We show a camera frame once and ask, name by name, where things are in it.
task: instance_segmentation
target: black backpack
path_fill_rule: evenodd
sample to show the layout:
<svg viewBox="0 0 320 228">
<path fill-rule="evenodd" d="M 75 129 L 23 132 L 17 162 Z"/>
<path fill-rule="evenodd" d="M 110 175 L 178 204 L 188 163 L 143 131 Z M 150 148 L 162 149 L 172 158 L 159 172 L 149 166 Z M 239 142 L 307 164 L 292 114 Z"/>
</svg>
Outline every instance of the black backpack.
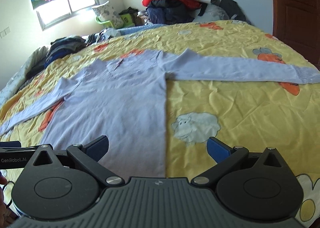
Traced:
<svg viewBox="0 0 320 228">
<path fill-rule="evenodd" d="M 233 0 L 221 0 L 219 6 L 226 11 L 232 20 L 247 21 L 239 5 Z"/>
</svg>

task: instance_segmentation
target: cable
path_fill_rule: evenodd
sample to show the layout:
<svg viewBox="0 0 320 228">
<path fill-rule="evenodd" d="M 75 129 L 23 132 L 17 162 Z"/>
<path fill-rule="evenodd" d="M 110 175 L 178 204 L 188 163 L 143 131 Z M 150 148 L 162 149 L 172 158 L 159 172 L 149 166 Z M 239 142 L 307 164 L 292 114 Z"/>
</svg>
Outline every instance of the cable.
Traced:
<svg viewBox="0 0 320 228">
<path fill-rule="evenodd" d="M 7 185 L 9 185 L 9 184 L 13 184 L 13 185 L 15 185 L 15 183 L 13 182 L 13 181 L 8 181 L 8 183 L 6 184 L 6 185 L 4 185 L 3 186 L 3 188 L 2 188 L 2 191 L 4 192 L 5 191 L 5 189 L 7 188 Z M 9 204 L 7 204 L 6 205 L 6 208 L 8 209 L 9 207 L 10 207 L 10 205 L 12 204 L 12 198 L 10 199 L 10 202 L 9 202 Z"/>
</svg>

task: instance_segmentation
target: wall switch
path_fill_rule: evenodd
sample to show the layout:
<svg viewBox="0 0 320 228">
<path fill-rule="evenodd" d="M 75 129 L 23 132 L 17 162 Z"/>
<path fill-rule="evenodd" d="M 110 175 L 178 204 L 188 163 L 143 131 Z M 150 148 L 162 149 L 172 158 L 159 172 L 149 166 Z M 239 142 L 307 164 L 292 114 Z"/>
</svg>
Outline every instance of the wall switch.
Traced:
<svg viewBox="0 0 320 228">
<path fill-rule="evenodd" d="M 8 35 L 8 34 L 11 32 L 11 30 L 10 30 L 10 28 L 8 27 L 8 28 L 6 28 L 6 29 L 4 30 L 4 32 L 5 32 L 6 35 Z"/>
<path fill-rule="evenodd" d="M 5 31 L 1 31 L 1 32 L 0 32 L 0 37 L 1 37 L 1 38 L 4 38 L 5 36 L 6 36 Z"/>
</svg>

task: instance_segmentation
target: long sleeve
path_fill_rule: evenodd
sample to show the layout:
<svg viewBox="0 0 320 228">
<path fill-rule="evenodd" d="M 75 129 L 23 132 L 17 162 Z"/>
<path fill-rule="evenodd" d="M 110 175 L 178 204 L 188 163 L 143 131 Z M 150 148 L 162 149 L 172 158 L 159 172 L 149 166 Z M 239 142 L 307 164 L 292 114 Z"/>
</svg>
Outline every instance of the long sleeve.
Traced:
<svg viewBox="0 0 320 228">
<path fill-rule="evenodd" d="M 53 91 L 43 95 L 32 105 L 13 115 L 9 120 L 4 122 L 0 126 L 0 135 L 4 135 L 15 125 L 25 122 L 50 109 L 54 104 L 70 94 L 82 81 L 84 72 L 80 71 L 79 73 L 71 79 L 61 78 Z"/>
<path fill-rule="evenodd" d="M 204 57 L 190 49 L 179 56 L 161 51 L 157 63 L 172 80 L 320 83 L 320 72 L 314 68 L 250 58 Z"/>
</svg>

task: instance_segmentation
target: green basket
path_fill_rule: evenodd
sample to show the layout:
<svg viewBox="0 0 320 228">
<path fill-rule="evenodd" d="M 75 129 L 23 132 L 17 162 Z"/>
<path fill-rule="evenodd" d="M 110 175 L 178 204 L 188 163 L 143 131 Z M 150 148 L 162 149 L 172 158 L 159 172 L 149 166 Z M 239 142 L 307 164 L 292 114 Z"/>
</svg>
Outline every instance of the green basket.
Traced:
<svg viewBox="0 0 320 228">
<path fill-rule="evenodd" d="M 98 19 L 98 17 L 96 17 L 96 22 L 97 22 L 98 24 L 103 25 L 104 28 L 106 28 L 106 29 L 107 29 L 107 28 L 114 28 L 114 29 L 116 28 L 112 21 L 104 21 L 104 22 L 101 22 L 101 21 Z"/>
<path fill-rule="evenodd" d="M 132 27 L 131 25 L 134 24 L 133 21 L 132 21 L 132 17 L 130 15 L 130 13 L 126 13 L 126 14 L 120 15 L 120 17 L 124 22 L 124 24 L 123 24 L 124 28 Z"/>
</svg>

